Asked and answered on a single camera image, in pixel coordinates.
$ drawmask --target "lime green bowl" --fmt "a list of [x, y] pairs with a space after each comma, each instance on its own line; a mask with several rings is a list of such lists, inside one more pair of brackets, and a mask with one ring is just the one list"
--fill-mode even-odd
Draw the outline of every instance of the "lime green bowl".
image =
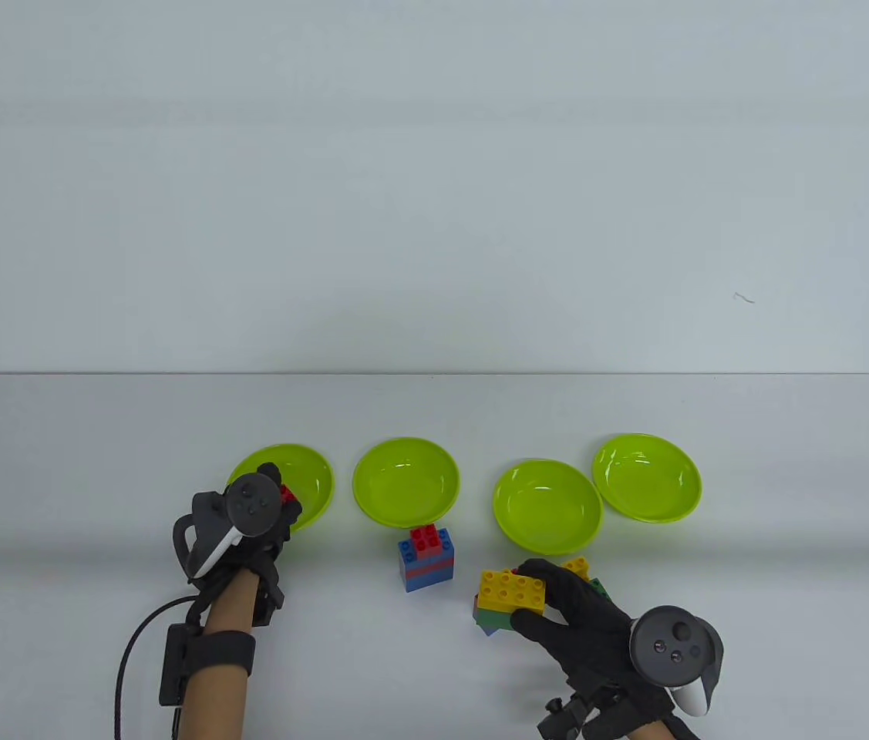
[[320, 452], [304, 445], [266, 447], [240, 462], [229, 476], [229, 483], [245, 473], [257, 472], [264, 463], [273, 463], [280, 469], [284, 486], [293, 491], [304, 507], [291, 532], [300, 532], [321, 519], [335, 496], [335, 474]]
[[433, 524], [458, 500], [462, 476], [451, 455], [426, 439], [402, 437], [371, 448], [355, 468], [359, 508], [386, 526]]
[[610, 441], [595, 456], [592, 476], [609, 505], [638, 522], [680, 521], [702, 500], [702, 476], [691, 458], [649, 434]]
[[603, 518], [592, 481], [555, 459], [529, 459], [502, 476], [493, 511], [506, 537], [546, 556], [581, 550], [595, 539]]

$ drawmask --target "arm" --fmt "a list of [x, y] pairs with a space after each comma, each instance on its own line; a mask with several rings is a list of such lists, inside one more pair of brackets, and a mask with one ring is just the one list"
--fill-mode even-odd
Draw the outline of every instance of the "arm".
[[674, 740], [674, 735], [663, 722], [653, 722], [650, 725], [638, 727], [627, 735], [629, 740]]
[[[211, 606], [205, 634], [222, 631], [251, 632], [252, 607], [259, 577], [240, 570]], [[180, 740], [239, 740], [246, 715], [248, 676], [239, 666], [212, 666], [194, 674], [184, 693]]]

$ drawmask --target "lego brick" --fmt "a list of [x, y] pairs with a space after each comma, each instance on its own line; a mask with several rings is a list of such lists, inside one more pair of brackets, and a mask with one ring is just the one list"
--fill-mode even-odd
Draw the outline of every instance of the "lego brick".
[[437, 536], [438, 539], [441, 539], [441, 552], [445, 554], [451, 553], [451, 556], [455, 557], [455, 543], [452, 542], [448, 530], [438, 529]]
[[496, 627], [484, 627], [482, 624], [479, 624], [479, 595], [472, 597], [472, 619], [476, 623], [476, 626], [486, 634], [486, 637], [497, 631]]
[[434, 556], [421, 558], [417, 553], [416, 542], [413, 537], [408, 540], [403, 540], [399, 543], [399, 565], [400, 572], [413, 572], [420, 568], [430, 567], [438, 563], [447, 563], [448, 560], [455, 560], [455, 546], [451, 542], [451, 536], [448, 535], [448, 530], [441, 529], [437, 531], [439, 553]]
[[294, 496], [293, 492], [287, 486], [280, 486], [280, 501], [283, 505], [296, 500], [297, 496]]
[[410, 531], [410, 542], [417, 552], [417, 560], [430, 560], [441, 556], [441, 538], [433, 524]]
[[413, 572], [418, 570], [430, 568], [432, 565], [448, 563], [449, 560], [455, 560], [455, 553], [452, 550], [449, 550], [448, 553], [441, 553], [438, 557], [428, 557], [427, 560], [414, 560], [413, 563], [405, 563], [403, 558], [400, 557], [399, 569], [407, 574], [413, 574]]
[[589, 583], [592, 584], [592, 588], [594, 588], [597, 592], [599, 592], [600, 595], [605, 596], [607, 599], [609, 599], [611, 601], [611, 599], [609, 597], [609, 592], [606, 591], [606, 587], [602, 585], [602, 583], [599, 581], [598, 578], [592, 578], [592, 580], [590, 580]]
[[450, 581], [454, 577], [454, 567], [441, 568], [441, 570], [435, 570], [433, 573], [421, 575], [421, 577], [407, 578], [406, 583], [403, 585], [405, 585], [406, 592], [410, 593], [410, 591], [416, 591], [419, 588], [427, 588], [427, 586], [433, 586], [435, 583]]
[[413, 568], [413, 570], [404, 570], [400, 568], [399, 576], [401, 578], [419, 578], [421, 575], [433, 574], [435, 570], [444, 570], [444, 568], [453, 568], [455, 567], [455, 558], [452, 557], [451, 560], [439, 560], [438, 563], [432, 563], [427, 565], [427, 567], [421, 568]]
[[491, 609], [479, 609], [476, 607], [476, 624], [484, 630], [512, 630], [509, 624], [510, 614], [493, 612]]
[[509, 570], [484, 570], [479, 608], [511, 614], [517, 609], [544, 613], [544, 582]]
[[565, 568], [565, 570], [570, 570], [582, 580], [588, 580], [588, 560], [584, 557], [576, 557], [575, 560], [568, 561], [568, 563], [561, 565], [561, 567]]
[[402, 567], [411, 567], [417, 563], [417, 549], [413, 546], [411, 540], [403, 540], [398, 543], [399, 547], [399, 563]]

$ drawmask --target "hand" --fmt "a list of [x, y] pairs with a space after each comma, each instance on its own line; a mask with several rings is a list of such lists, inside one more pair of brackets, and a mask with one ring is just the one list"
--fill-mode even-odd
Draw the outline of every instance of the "hand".
[[620, 607], [578, 575], [546, 560], [527, 560], [518, 572], [544, 582], [547, 605], [568, 624], [521, 609], [510, 618], [513, 630], [540, 644], [568, 677], [587, 669], [606, 679], [607, 686], [590, 698], [600, 715], [583, 727], [586, 740], [622, 737], [670, 716], [674, 701], [667, 691], [648, 683], [632, 666], [632, 620]]
[[248, 567], [255, 558], [269, 556], [272, 560], [279, 557], [283, 550], [283, 543], [290, 540], [290, 528], [297, 522], [297, 518], [301, 515], [300, 501], [297, 501], [292, 493], [283, 484], [280, 469], [272, 462], [265, 462], [260, 465], [257, 471], [259, 475], [266, 476], [272, 480], [277, 489], [280, 489], [280, 496], [284, 497], [283, 507], [280, 508], [280, 516], [275, 524], [269, 528], [268, 532], [260, 536], [247, 536], [240, 543], [229, 547], [223, 554], [221, 560], [216, 565], [216, 570], [240, 570], [240, 568]]

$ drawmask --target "black glove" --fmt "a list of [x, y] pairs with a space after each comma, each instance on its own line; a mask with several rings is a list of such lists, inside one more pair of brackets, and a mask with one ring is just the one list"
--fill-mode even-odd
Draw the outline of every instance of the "black glove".
[[219, 558], [215, 567], [204, 577], [192, 581], [198, 589], [198, 599], [187, 613], [188, 621], [200, 620], [201, 613], [218, 598], [232, 581], [234, 575], [246, 568], [259, 576], [259, 590], [252, 614], [252, 626], [268, 624], [269, 617], [283, 606], [283, 593], [278, 586], [279, 574], [276, 571], [276, 558], [283, 545], [290, 540], [290, 528], [301, 515], [300, 501], [283, 484], [279, 468], [272, 462], [259, 466], [258, 472], [267, 476], [280, 489], [284, 503], [280, 516], [268, 531], [260, 536], [246, 536], [240, 543], [229, 547]]
[[666, 720], [679, 740], [694, 737], [673, 718], [674, 701], [665, 688], [650, 684], [632, 666], [632, 620], [620, 607], [578, 575], [546, 560], [527, 560], [518, 572], [544, 582], [547, 605], [568, 624], [520, 609], [510, 618], [513, 630], [540, 644], [569, 678], [585, 669], [604, 679], [602, 690], [586, 697], [600, 713], [582, 728], [585, 740], [615, 740], [657, 720]]

